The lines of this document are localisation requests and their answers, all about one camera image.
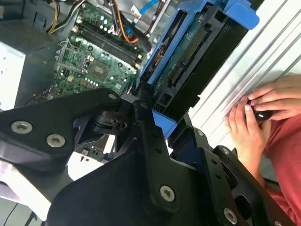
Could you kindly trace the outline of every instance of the orange wire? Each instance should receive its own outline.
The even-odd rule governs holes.
[[[127,40],[127,42],[129,42],[130,44],[135,44],[136,42],[138,42],[139,39],[138,39],[138,38],[135,38],[134,40],[130,40],[130,39],[128,38],[126,32],[124,31],[124,27],[123,27],[123,24],[122,24],[120,11],[119,11],[118,5],[117,5],[117,3],[116,3],[115,0],[114,0],[114,3],[115,3],[116,8],[117,8],[118,19],[119,19],[120,28],[121,28],[121,32],[122,32],[123,37],[124,37],[125,40]]]

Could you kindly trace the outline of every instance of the blue drive bracket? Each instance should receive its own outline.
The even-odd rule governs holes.
[[[162,129],[164,139],[168,139],[177,127],[177,122],[155,110],[152,110],[152,114],[154,116],[156,126],[159,126]]]
[[[168,49],[166,50],[165,54],[163,55],[160,63],[156,67],[153,75],[149,78],[148,83],[154,85],[156,80],[158,79],[160,73],[164,69],[165,65],[169,61],[170,57],[172,56],[173,52],[175,51],[176,47],[178,46],[179,42],[181,41],[182,37],[184,36],[185,32],[187,31],[189,25],[191,24],[194,16],[196,13],[201,12],[206,3],[209,2],[211,4],[219,6],[225,15],[230,17],[231,19],[235,20],[243,27],[248,30],[253,29],[259,23],[259,17],[256,15],[256,12],[250,8],[251,3],[247,0],[195,0],[195,1],[186,1],[182,2],[178,8],[177,12],[173,15],[171,22],[165,29],[162,34],[162,37],[154,49],[154,53],[161,47],[162,41],[168,33],[169,28],[172,26],[178,11],[186,11],[188,12],[186,15],[185,20],[183,21],[182,25],[180,26],[177,34],[173,37],[171,44],[169,45]],[[149,68],[152,59],[155,57],[153,54],[148,62],[146,63],[145,67],[140,72],[137,78],[136,87],[139,86],[141,77],[144,75],[146,70]]]
[[[250,8],[247,0],[208,0],[213,5],[223,9],[223,13],[235,20],[248,30],[252,30],[259,23],[256,11]]]

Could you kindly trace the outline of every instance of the person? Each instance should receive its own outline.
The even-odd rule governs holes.
[[[253,110],[272,110],[260,125]],[[301,226],[301,75],[288,76],[242,97],[225,119],[238,159],[276,203]],[[274,167],[281,192],[267,186],[259,173],[261,155]]]

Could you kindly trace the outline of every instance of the finger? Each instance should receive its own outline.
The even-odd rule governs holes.
[[[231,127],[232,132],[237,132],[236,122],[235,122],[235,113],[236,113],[236,106],[232,108],[229,114],[229,125]]]
[[[281,111],[273,112],[273,116],[270,119],[279,121],[279,120],[294,117],[296,115],[297,115],[297,112],[293,112],[293,111],[290,111],[290,110],[281,110]]]
[[[301,98],[301,88],[282,88],[273,89],[266,93],[262,97],[252,100],[252,106],[259,105],[266,102],[272,102],[274,100],[289,99],[289,98]]]
[[[255,89],[248,98],[250,100],[257,99],[268,92],[274,90],[274,89],[283,89],[283,88],[292,88],[292,87],[298,87],[300,85],[300,77],[298,76],[289,76],[285,77],[283,79],[277,80],[275,82],[272,82],[268,85],[265,85],[261,88]]]
[[[263,103],[256,105],[254,107],[257,111],[267,111],[267,110],[290,110],[296,109],[301,106],[301,99],[281,99],[275,100],[268,103]]]
[[[255,119],[254,112],[249,105],[245,105],[245,113],[246,113],[246,124],[247,129],[250,135],[256,134],[260,131],[258,123]]]
[[[231,132],[231,126],[230,126],[230,123],[229,123],[229,117],[228,116],[225,117],[225,127],[226,127],[227,131],[230,133]]]
[[[243,97],[239,102],[235,112],[235,123],[236,123],[237,130],[238,132],[241,132],[243,134],[248,133],[246,120],[245,120],[246,118],[245,105],[247,101],[248,101],[247,97]]]

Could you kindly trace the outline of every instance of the silver screw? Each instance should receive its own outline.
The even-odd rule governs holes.
[[[282,226],[282,224],[278,221],[275,221],[275,226]]]
[[[160,188],[160,194],[165,201],[168,201],[168,202],[174,201],[174,198],[175,198],[174,191],[170,187],[163,185]]]
[[[147,109],[147,108],[148,108],[148,107],[146,106],[146,104],[145,104],[145,103],[143,103],[143,102],[140,104],[140,106],[141,106],[141,107],[143,107],[143,108],[145,108],[145,109]]]
[[[49,135],[46,141],[50,147],[63,147],[66,143],[66,139],[59,134]]]
[[[109,98],[111,98],[111,99],[113,99],[113,100],[116,100],[116,99],[117,99],[117,97],[116,97],[114,94],[112,94],[112,93],[109,94]]]
[[[222,151],[223,151],[225,154],[229,154],[229,151],[228,151],[226,148],[223,148]]]
[[[202,137],[204,134],[202,131],[198,130],[198,134]]]
[[[10,127],[13,132],[18,134],[27,134],[33,130],[32,125],[27,121],[15,121]]]
[[[233,225],[237,224],[236,215],[233,213],[232,210],[230,210],[229,208],[225,208],[224,209],[224,215],[225,215],[226,219],[229,222],[231,222],[231,224],[233,224]]]

